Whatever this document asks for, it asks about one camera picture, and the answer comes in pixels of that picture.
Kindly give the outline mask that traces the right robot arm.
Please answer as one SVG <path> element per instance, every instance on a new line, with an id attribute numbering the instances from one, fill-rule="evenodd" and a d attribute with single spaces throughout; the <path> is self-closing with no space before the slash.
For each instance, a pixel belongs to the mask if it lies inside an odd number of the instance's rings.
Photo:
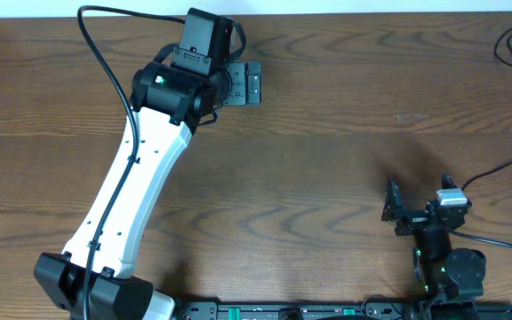
<path id="1" fill-rule="evenodd" d="M 456 316 L 479 317 L 475 298 L 484 294 L 485 256 L 478 250 L 452 247 L 451 232 L 465 223 L 472 206 L 448 174 L 436 198 L 419 210 L 408 209 L 395 179 L 388 179 L 381 219 L 394 222 L 397 236 L 411 236 L 414 273 L 426 295 L 406 307 L 406 319 L 437 319 L 446 307 Z"/>

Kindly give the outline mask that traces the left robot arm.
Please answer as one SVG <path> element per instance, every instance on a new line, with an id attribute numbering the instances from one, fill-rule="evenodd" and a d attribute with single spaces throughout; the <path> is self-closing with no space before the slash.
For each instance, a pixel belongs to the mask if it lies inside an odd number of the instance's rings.
<path id="1" fill-rule="evenodd" d="M 134 276 L 142 236 L 166 178 L 202 117 L 261 101 L 261 64 L 227 63 L 203 74 L 152 61 L 132 81 L 132 111 L 106 179 L 60 253 L 34 268 L 53 304 L 73 319 L 168 319 L 170 296 Z"/>

